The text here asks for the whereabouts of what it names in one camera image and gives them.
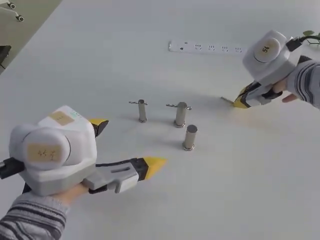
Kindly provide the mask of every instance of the floor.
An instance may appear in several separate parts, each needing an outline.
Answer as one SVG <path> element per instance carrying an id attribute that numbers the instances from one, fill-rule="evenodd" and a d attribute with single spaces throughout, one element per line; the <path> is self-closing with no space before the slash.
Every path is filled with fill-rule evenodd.
<path id="1" fill-rule="evenodd" d="M 11 45 L 9 56 L 2 63 L 7 67 L 26 45 L 50 14 L 62 0 L 13 0 L 15 11 L 24 17 L 24 22 L 19 22 L 14 14 L 0 10 L 0 46 Z"/>

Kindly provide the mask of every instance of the label sticker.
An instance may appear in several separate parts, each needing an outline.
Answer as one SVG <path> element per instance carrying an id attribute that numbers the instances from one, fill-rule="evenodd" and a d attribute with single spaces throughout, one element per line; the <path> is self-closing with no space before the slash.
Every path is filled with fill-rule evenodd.
<path id="1" fill-rule="evenodd" d="M 55 111 L 51 113 L 49 117 L 55 120 L 61 126 L 65 126 L 75 121 L 74 119 L 66 115 L 63 111 Z"/>
<path id="2" fill-rule="evenodd" d="M 31 143 L 27 146 L 27 159 L 29 162 L 61 162 L 60 145 L 47 145 Z"/>

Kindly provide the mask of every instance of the handle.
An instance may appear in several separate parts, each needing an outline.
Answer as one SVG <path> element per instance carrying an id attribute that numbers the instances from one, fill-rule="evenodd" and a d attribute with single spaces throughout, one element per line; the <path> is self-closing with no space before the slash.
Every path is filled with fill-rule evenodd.
<path id="1" fill-rule="evenodd" d="M 282 91 L 281 92 L 275 92 L 272 88 L 267 92 L 262 94 L 262 97 L 264 97 L 265 99 L 268 100 L 272 100 L 272 99 L 276 99 L 277 97 L 280 97 L 282 95 Z"/>

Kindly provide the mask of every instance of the human hand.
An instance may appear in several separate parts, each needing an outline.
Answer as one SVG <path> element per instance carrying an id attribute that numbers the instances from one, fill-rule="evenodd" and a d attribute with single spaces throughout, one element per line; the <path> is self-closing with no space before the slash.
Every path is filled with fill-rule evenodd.
<path id="1" fill-rule="evenodd" d="M 280 93 L 282 91 L 286 91 L 287 90 L 287 81 L 288 78 L 285 78 L 281 81 L 278 81 L 274 86 L 273 86 L 273 91 L 275 93 Z M 293 93 L 289 94 L 288 96 L 286 96 L 285 98 L 282 99 L 283 103 L 289 103 L 292 102 L 294 100 L 298 99 L 298 97 L 296 95 L 294 95 Z"/>
<path id="2" fill-rule="evenodd" d="M 57 194 L 52 195 L 51 197 L 61 201 L 63 204 L 70 205 L 78 197 L 89 192 L 89 188 L 84 186 L 82 183 Z"/>

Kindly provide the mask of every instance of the metal peg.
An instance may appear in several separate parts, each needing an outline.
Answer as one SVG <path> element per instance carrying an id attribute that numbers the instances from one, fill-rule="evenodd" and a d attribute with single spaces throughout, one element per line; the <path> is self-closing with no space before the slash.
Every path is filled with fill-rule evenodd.
<path id="1" fill-rule="evenodd" d="M 175 104 L 166 104 L 167 107 L 173 107 L 173 108 L 177 108 L 178 105 L 175 105 Z M 187 109 L 187 110 L 191 110 L 192 107 L 191 107 L 191 106 L 187 106 L 186 109 Z"/>
<path id="2" fill-rule="evenodd" d="M 191 110 L 191 106 L 188 106 L 185 102 L 179 102 L 178 105 L 167 104 L 167 107 L 177 108 L 176 116 L 174 120 L 174 126 L 176 128 L 183 128 L 186 125 L 186 113 L 187 110 Z"/>
<path id="3" fill-rule="evenodd" d="M 148 105 L 145 100 L 140 99 L 139 101 L 130 101 L 130 104 L 138 104 L 139 108 L 139 122 L 145 123 L 147 121 L 147 115 L 146 115 L 146 105 Z"/>
<path id="4" fill-rule="evenodd" d="M 185 139 L 182 143 L 183 149 L 191 151 L 195 148 L 195 139 L 198 128 L 195 125 L 189 125 L 186 128 Z"/>

